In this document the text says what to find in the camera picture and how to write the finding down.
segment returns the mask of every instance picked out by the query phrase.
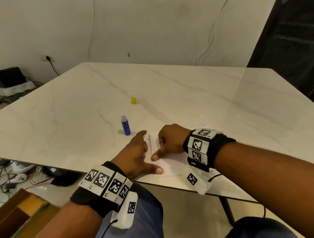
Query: tiled floor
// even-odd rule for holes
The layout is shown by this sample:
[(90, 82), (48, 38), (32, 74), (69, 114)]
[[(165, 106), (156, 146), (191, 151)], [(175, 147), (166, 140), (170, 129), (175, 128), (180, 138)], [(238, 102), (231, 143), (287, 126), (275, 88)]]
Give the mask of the tiled floor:
[[(3, 178), (0, 179), (0, 184), (5, 181)], [(33, 180), (36, 182), (44, 179), (45, 177), (39, 172), (35, 173), (33, 177)], [(31, 186), (30, 182), (26, 181), (19, 184), (15, 191), (29, 186)], [(154, 194), (163, 205), (165, 238), (223, 238), (232, 228), (218, 197), (202, 196), (197, 193), (151, 185), (143, 186)], [(70, 187), (43, 185), (30, 188), (28, 191), (43, 197), (55, 205), (62, 206), (69, 200), (75, 189), (76, 185)], [(4, 202), (7, 198), (7, 194), (0, 193), (0, 201)], [(263, 206), (260, 204), (230, 199), (229, 204), (235, 220), (244, 216), (263, 216)], [(266, 217), (282, 222), (268, 210)], [(303, 237), (299, 233), (295, 233), (298, 237)]]

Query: white paper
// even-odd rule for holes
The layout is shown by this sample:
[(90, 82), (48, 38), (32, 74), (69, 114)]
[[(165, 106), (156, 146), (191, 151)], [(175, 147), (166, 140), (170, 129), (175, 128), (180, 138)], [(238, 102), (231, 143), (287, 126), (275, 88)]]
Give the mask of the white paper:
[[(191, 130), (198, 129), (198, 128), (211, 129), (212, 127), (209, 125), (199, 126), (199, 127), (191, 128)], [(151, 132), (149, 134), (152, 154), (154, 154), (157, 150), (160, 149), (158, 133), (159, 132)], [(160, 158), (157, 161), (154, 161), (153, 164), (158, 165), (164, 169), (163, 174), (154, 174), (154, 177), (181, 175), (184, 167), (188, 165), (187, 158), (188, 158), (188, 154), (184, 152), (181, 154), (168, 154), (165, 157)]]

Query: black wristband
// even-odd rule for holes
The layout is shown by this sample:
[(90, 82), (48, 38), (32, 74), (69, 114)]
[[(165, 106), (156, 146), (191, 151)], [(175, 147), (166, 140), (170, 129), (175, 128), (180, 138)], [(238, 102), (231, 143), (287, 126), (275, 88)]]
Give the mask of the black wristband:
[[(187, 145), (189, 143), (190, 136), (204, 140), (204, 137), (192, 135), (194, 131), (195, 130), (190, 132), (190, 134), (188, 135), (188, 137), (185, 139), (183, 143), (183, 149), (187, 153), (189, 153)], [(215, 162), (218, 152), (225, 144), (230, 143), (230, 142), (236, 142), (236, 140), (229, 138), (224, 134), (217, 134), (213, 139), (210, 140), (208, 150), (207, 150), (207, 158), (208, 158), (207, 167), (214, 169), (214, 162)]]
[[(110, 161), (105, 162), (103, 166), (125, 176), (124, 172)], [(100, 197), (82, 187), (79, 187), (72, 194), (70, 201), (78, 205), (89, 205), (102, 218), (104, 218), (110, 211), (118, 208), (118, 204)]]

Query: table leg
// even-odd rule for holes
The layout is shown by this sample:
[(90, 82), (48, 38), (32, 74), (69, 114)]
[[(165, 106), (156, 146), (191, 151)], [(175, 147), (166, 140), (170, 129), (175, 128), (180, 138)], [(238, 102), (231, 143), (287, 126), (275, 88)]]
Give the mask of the table leg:
[(235, 222), (235, 219), (233, 218), (233, 214), (231, 212), (231, 209), (230, 209), (229, 202), (228, 202), (227, 198), (219, 196), (219, 200), (221, 202), (222, 207), (224, 208), (224, 211), (226, 213), (226, 216), (228, 218), (228, 221), (229, 221), (230, 225), (232, 225), (232, 227), (234, 227), (236, 222)]

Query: table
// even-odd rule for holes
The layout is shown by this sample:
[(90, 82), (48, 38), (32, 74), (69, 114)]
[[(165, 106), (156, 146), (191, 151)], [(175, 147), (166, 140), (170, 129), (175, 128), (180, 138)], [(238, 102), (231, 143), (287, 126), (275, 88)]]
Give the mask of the table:
[[(314, 162), (314, 105), (273, 70), (118, 63), (82, 63), (0, 110), (0, 157), (88, 172), (130, 141), (123, 114), (133, 136), (165, 124), (209, 124), (239, 142)], [(181, 176), (137, 181), (190, 191)], [(208, 194), (256, 202), (223, 176)]]

